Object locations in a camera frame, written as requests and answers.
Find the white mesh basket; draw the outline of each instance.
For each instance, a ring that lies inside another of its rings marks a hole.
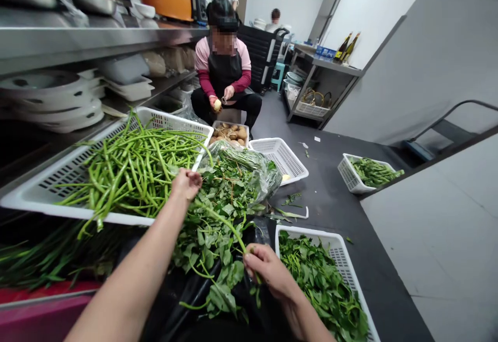
[[[337,169],[339,170],[342,179],[346,183],[348,190],[353,194],[363,194],[375,190],[376,188],[371,186],[366,186],[363,183],[362,179],[360,178],[360,176],[358,175],[358,173],[356,172],[356,170],[354,169],[353,165],[350,162],[350,159],[356,160],[356,159],[361,159],[361,157],[346,153],[342,154],[342,156],[343,159],[341,160],[341,163],[339,163],[339,165],[337,166]],[[381,164],[383,166],[388,166],[389,168],[391,168],[393,172],[396,172],[389,163],[381,162],[379,160],[374,160],[374,162],[377,162],[378,164]]]
[[[185,120],[161,111],[151,110],[146,107],[138,107],[136,113],[142,124],[149,124],[153,128],[164,128],[165,130],[182,130],[203,134],[206,138],[199,136],[199,140],[207,146],[209,138],[213,134],[213,128],[194,121]],[[107,129],[93,137],[91,140],[96,141],[94,147],[102,147],[102,139],[112,138],[119,135],[125,128],[127,118],[119,120]],[[130,129],[138,127],[135,119],[132,120]],[[200,154],[192,169],[196,170],[204,153],[202,147],[199,148]],[[65,199],[75,187],[60,187],[59,184],[80,184],[88,180],[86,167],[83,166],[85,160],[91,155],[90,146],[81,146],[69,153],[56,163],[40,172],[30,180],[18,186],[16,189],[5,195],[0,200],[0,206],[18,210],[42,212],[48,215],[72,217],[79,219],[90,219],[93,210],[85,208],[84,203],[80,206],[55,206],[54,203]],[[118,223],[126,225],[151,225],[153,218],[134,216],[121,213],[111,212],[105,219],[109,223]]]
[[[252,140],[249,141],[249,148],[273,160],[283,175],[288,174],[290,176],[290,179],[282,181],[280,186],[304,179],[310,174],[283,139]]]
[[[279,258],[279,236],[281,230],[288,232],[290,238],[299,238],[301,235],[305,235],[306,237],[312,239],[311,242],[315,246],[320,244],[320,240],[325,248],[330,244],[329,255],[332,259],[334,259],[337,270],[341,273],[344,282],[351,288],[351,290],[358,292],[359,303],[361,304],[362,310],[368,319],[368,342],[380,342],[379,335],[377,334],[377,330],[375,329],[375,325],[372,320],[372,315],[368,310],[365,297],[363,296],[362,289],[359,286],[358,278],[354,272],[353,264],[351,263],[348,250],[346,249],[346,244],[344,243],[342,237],[338,234],[327,233],[322,230],[277,225],[275,232],[275,252]]]

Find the woman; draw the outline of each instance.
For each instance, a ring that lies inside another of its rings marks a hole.
[[[166,276],[190,202],[201,185],[200,174],[180,169],[171,185],[168,201],[156,220],[84,309],[66,342],[138,342]],[[309,342],[334,342],[332,334],[273,250],[254,243],[247,249],[251,252],[244,255],[247,272],[252,277],[259,273],[266,282],[280,301],[295,337]],[[222,330],[225,332],[220,332],[220,321],[204,318],[187,330],[181,340],[272,340],[251,331],[244,322],[225,322]]]
[[[196,45],[201,87],[192,93],[193,110],[212,125],[214,104],[219,99],[224,108],[246,111],[245,125],[252,129],[261,110],[261,97],[246,91],[251,83],[251,60],[246,45],[237,39],[236,13],[228,0],[213,0],[207,7],[211,32]]]

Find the bottle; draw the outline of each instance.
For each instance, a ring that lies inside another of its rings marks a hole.
[[[342,43],[341,47],[336,51],[336,55],[334,56],[334,61],[335,62],[339,62],[341,60],[341,55],[346,51],[346,48],[348,47],[349,39],[351,38],[352,34],[353,34],[353,32],[351,32],[349,34],[349,36],[346,37],[346,39]]]
[[[350,55],[351,55],[351,53],[353,52],[354,45],[356,44],[356,40],[358,39],[358,37],[359,37],[359,34],[360,34],[360,33],[361,33],[361,32],[358,32],[358,33],[356,34],[356,37],[354,38],[353,42],[351,42],[351,43],[349,44],[349,46],[348,46],[348,48],[346,49],[345,53],[343,53],[343,54],[341,55],[341,59],[340,59],[340,60],[341,60],[341,63],[344,63],[344,62],[346,62],[346,61],[348,60],[349,56],[350,56]]]

